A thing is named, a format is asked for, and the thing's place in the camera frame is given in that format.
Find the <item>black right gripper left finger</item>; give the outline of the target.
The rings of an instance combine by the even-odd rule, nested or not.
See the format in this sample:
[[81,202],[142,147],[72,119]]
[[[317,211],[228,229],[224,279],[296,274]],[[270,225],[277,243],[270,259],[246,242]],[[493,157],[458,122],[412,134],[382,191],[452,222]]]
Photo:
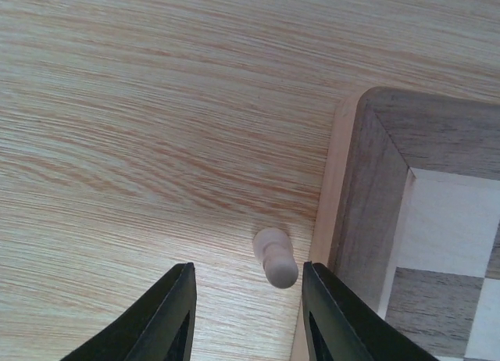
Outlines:
[[108,327],[64,359],[189,360],[195,310],[195,265],[178,263]]

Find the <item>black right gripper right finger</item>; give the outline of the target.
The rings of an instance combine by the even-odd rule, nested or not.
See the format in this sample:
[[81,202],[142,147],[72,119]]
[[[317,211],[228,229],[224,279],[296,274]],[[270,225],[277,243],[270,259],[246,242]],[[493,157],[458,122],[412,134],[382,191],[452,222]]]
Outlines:
[[435,359],[381,319],[321,263],[303,265],[302,306],[311,360]]

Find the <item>white chess piece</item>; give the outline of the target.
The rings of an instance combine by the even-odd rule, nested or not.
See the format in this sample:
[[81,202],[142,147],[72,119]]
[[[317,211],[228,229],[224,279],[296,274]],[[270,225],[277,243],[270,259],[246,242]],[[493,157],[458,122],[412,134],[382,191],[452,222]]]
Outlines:
[[266,279],[279,289],[292,287],[298,279],[298,265],[289,236],[279,228],[268,227],[253,238],[253,252]]

